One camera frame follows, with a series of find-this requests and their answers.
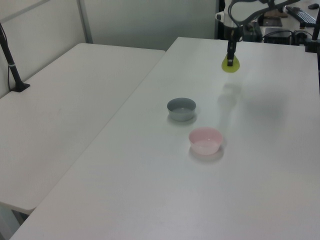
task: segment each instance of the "table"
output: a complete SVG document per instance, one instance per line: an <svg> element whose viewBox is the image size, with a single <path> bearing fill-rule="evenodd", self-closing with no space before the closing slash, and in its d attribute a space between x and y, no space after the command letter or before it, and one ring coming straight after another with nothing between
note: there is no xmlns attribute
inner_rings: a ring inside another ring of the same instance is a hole
<svg viewBox="0 0 320 240"><path fill-rule="evenodd" d="M0 204L30 214L163 54L78 44L0 99Z"/></svg>
<svg viewBox="0 0 320 240"><path fill-rule="evenodd" d="M226 50L179 37L12 240L319 239L317 55L240 42L225 73ZM177 97L195 119L168 118ZM210 157L202 126L224 136Z"/></svg>
<svg viewBox="0 0 320 240"><path fill-rule="evenodd" d="M290 4L291 7L298 7L301 8L304 12L310 14L313 18L317 19L317 15L318 15L318 9L308 9L308 6L311 4L315 4L318 3L320 4L320 0L301 0L298 2L295 2L293 4ZM298 20L296 20L293 16L291 16L290 14L288 14L288 17L283 17L281 18L281 22L282 22L282 27L280 26L261 26L261 32L262 35L265 35L265 31L266 28L283 28L283 29L289 29L291 31L300 31L300 22ZM307 31L308 33L310 33L311 35L314 32L314 27L306 27L303 31Z"/></svg>

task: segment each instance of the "black computer mouse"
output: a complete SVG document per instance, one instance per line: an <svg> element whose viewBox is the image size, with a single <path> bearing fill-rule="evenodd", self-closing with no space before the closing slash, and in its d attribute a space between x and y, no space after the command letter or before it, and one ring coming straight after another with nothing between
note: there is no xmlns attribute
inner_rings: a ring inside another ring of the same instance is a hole
<svg viewBox="0 0 320 240"><path fill-rule="evenodd" d="M311 9L311 10L318 9L318 8L319 8L319 4L318 3L313 3L313 4L308 6L308 9Z"/></svg>

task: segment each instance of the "gray bowl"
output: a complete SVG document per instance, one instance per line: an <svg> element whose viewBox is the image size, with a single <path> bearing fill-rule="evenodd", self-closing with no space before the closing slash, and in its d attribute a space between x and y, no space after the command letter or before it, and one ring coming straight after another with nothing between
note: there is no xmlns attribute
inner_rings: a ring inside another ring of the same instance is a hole
<svg viewBox="0 0 320 240"><path fill-rule="evenodd" d="M184 122L195 115L196 103L189 98L175 98L168 102L169 115L173 120Z"/></svg>

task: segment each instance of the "pink bowl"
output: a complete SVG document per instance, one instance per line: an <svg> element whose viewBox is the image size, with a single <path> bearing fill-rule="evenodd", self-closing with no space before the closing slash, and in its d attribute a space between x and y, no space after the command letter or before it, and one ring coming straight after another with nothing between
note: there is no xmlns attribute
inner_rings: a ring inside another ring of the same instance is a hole
<svg viewBox="0 0 320 240"><path fill-rule="evenodd" d="M189 134L192 150L200 155L216 153L223 141L221 133L212 127L199 127Z"/></svg>

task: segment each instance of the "keyboard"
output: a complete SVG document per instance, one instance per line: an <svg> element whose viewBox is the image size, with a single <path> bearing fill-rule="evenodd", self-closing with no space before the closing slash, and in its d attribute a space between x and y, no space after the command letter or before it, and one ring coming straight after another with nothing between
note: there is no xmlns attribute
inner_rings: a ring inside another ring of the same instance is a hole
<svg viewBox="0 0 320 240"><path fill-rule="evenodd" d="M314 27L316 25L316 20L310 16L305 11L301 10L300 7L286 6L285 9L288 10L288 14L297 19L300 23L305 22L306 27Z"/></svg>

